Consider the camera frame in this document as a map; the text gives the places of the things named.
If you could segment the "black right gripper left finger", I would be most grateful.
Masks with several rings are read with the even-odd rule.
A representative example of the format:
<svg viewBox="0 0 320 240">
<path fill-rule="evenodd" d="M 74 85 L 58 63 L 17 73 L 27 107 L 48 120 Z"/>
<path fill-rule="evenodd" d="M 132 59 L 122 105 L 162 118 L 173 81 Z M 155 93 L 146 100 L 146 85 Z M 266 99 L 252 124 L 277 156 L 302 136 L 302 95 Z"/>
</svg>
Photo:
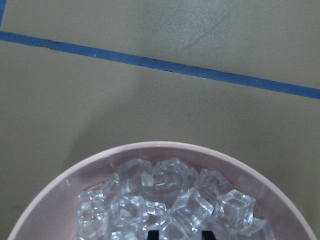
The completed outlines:
<svg viewBox="0 0 320 240">
<path fill-rule="evenodd" d="M 159 240 L 159 231 L 149 230 L 147 233 L 147 240 Z"/>
</svg>

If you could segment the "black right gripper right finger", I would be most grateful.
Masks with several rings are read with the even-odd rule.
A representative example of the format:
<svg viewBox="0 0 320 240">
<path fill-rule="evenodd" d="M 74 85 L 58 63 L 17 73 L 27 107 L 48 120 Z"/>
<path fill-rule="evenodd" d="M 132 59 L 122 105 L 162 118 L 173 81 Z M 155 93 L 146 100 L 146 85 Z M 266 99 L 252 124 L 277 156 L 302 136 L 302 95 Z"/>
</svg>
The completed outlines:
<svg viewBox="0 0 320 240">
<path fill-rule="evenodd" d="M 203 230 L 201 232 L 202 240 L 216 240 L 214 233 L 211 230 Z"/>
</svg>

